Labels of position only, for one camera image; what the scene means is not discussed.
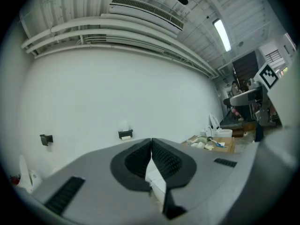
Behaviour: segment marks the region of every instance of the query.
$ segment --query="fluorescent light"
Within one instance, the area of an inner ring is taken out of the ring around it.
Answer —
[[[222,21],[220,19],[217,19],[216,21],[213,22],[213,24],[216,27],[217,32],[219,33],[222,39],[226,52],[230,51],[231,50],[230,42]]]

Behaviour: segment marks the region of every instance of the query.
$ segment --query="person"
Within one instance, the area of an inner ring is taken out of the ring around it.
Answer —
[[[243,120],[244,120],[244,119],[242,118],[242,116],[240,115],[240,113],[238,112],[238,110],[236,110],[235,108],[233,108],[233,109],[231,110],[231,112],[234,113],[235,116],[237,116],[237,118],[238,118],[239,121],[243,121]]]
[[[232,82],[231,93],[232,93],[233,96],[236,96],[236,95],[240,94],[240,90],[238,88],[238,85],[236,84],[236,81]]]

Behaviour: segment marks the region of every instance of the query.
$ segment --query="white container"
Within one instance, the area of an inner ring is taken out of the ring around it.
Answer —
[[[220,123],[213,114],[210,114],[210,121],[213,129],[213,137],[232,137],[233,131],[231,129],[220,128]]]
[[[164,204],[166,183],[158,169],[146,174],[145,180],[150,182],[155,197]]]
[[[26,189],[26,191],[31,194],[42,183],[42,179],[34,170],[27,168],[23,155],[19,156],[19,166],[21,178],[17,186]]]

